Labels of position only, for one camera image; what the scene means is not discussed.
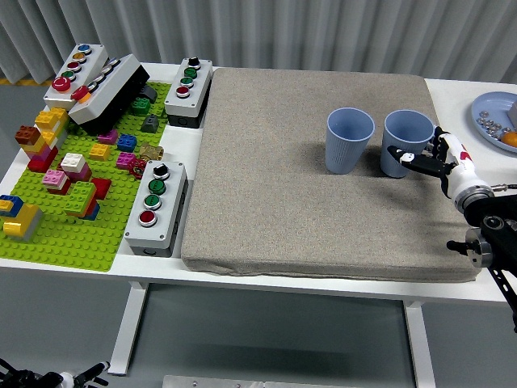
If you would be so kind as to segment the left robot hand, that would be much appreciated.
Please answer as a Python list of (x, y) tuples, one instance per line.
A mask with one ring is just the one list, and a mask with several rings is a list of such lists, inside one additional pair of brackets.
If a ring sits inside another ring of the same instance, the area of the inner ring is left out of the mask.
[(100, 375), (110, 366), (108, 361), (102, 361), (80, 373), (47, 372), (39, 375), (30, 372), (21, 378), (18, 387), (108, 387), (109, 382)]

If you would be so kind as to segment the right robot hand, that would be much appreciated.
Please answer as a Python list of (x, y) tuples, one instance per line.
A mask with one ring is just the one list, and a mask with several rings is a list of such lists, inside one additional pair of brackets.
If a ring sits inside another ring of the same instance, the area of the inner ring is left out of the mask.
[(472, 201), (494, 196), (491, 186), (477, 175), (461, 141), (439, 126), (435, 127), (431, 157), (395, 145), (390, 145), (387, 151), (403, 167), (439, 178), (443, 194), (460, 210)]

